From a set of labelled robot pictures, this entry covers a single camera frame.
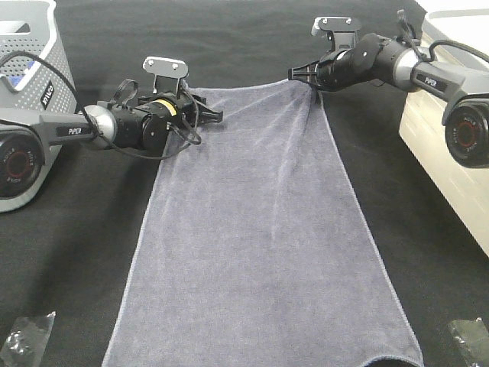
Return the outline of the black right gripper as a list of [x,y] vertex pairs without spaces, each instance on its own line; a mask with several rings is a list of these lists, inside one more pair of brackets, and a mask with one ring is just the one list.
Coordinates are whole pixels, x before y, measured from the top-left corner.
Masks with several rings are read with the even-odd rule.
[[288,80],[311,85],[317,90],[336,91],[334,60],[314,61],[301,67],[288,69]]

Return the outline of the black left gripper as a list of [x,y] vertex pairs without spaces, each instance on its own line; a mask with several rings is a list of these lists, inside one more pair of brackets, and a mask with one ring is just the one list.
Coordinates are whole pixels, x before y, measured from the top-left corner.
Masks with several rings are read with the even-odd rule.
[[175,124],[178,128],[186,127],[183,119],[193,128],[196,122],[198,126],[222,122],[223,111],[211,109],[204,102],[198,102],[199,114],[196,114],[196,107],[187,93],[181,93],[180,97],[174,93],[168,93],[167,98],[176,106]]

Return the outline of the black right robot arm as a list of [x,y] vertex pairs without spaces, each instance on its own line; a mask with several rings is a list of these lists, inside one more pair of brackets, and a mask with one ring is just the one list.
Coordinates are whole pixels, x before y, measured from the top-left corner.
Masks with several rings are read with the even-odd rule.
[[288,78],[327,92],[373,80],[408,93],[424,90],[446,103],[441,123],[452,158],[463,167],[488,166],[488,73],[439,61],[433,47],[370,33],[352,48],[289,69]]

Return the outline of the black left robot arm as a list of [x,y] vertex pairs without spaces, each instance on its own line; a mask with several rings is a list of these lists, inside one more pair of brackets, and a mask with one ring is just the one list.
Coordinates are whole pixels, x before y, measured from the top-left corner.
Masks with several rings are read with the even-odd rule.
[[34,198],[61,145],[135,148],[160,158],[171,132],[193,132],[198,123],[221,122],[222,117],[204,98],[187,91],[141,97],[134,107],[99,101],[87,106],[85,114],[3,108],[1,211],[12,211]]

